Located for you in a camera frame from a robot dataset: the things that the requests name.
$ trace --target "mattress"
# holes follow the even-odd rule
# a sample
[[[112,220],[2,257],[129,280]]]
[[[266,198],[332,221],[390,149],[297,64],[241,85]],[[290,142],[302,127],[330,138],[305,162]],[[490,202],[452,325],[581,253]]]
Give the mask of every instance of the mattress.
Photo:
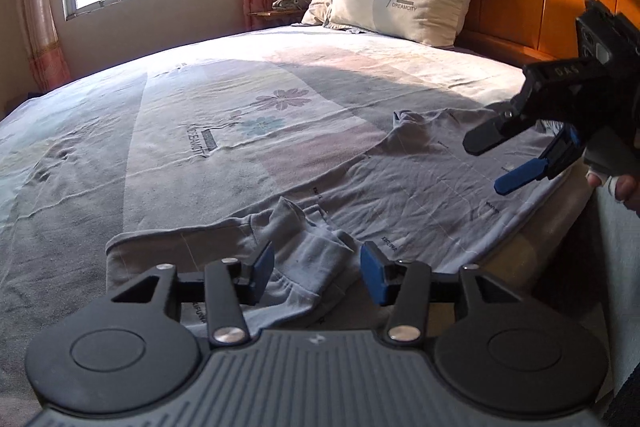
[[[456,50],[287,27],[140,58],[24,103],[0,123],[0,423],[38,409],[26,346],[104,292],[115,236],[239,216],[351,165],[384,143],[402,110],[478,111],[523,79]],[[513,166],[540,144],[514,152]],[[517,226],[434,269],[478,261],[525,287],[591,194],[581,166],[527,190],[536,205],[522,207]],[[343,324],[349,313],[343,305],[326,319]]]

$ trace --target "ribbed gray surface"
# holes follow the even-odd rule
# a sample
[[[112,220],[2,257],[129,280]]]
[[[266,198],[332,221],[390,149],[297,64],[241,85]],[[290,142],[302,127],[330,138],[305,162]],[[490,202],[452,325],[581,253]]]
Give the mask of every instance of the ribbed gray surface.
[[[30,427],[596,427],[589,414],[538,423],[485,415],[453,398],[415,352],[370,331],[265,331],[214,354],[183,395],[121,420],[47,412]]]

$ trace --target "metal screw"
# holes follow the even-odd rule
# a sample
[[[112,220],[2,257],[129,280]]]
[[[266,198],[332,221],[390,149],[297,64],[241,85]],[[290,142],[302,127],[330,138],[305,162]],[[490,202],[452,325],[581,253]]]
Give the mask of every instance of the metal screw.
[[[388,335],[396,342],[413,342],[420,338],[420,330],[413,326],[396,326],[389,330]]]
[[[235,326],[226,326],[218,328],[213,332],[213,338],[221,344],[235,344],[243,341],[246,333]]]

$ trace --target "hand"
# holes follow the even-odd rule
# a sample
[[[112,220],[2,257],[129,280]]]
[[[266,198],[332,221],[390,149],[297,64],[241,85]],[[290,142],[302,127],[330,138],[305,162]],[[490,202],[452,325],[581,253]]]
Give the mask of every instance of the hand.
[[[602,180],[589,172],[587,174],[587,181],[590,187],[600,187]],[[626,208],[635,212],[640,212],[640,183],[632,176],[620,176],[616,183],[616,199],[623,201]]]

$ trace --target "nightstand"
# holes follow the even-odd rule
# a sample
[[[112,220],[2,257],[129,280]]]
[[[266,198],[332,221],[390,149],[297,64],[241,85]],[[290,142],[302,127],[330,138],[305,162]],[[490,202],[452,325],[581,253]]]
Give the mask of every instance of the nightstand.
[[[250,17],[254,17],[262,22],[265,28],[275,28],[277,26],[287,26],[294,22],[300,22],[306,10],[269,10],[267,12],[249,13]]]

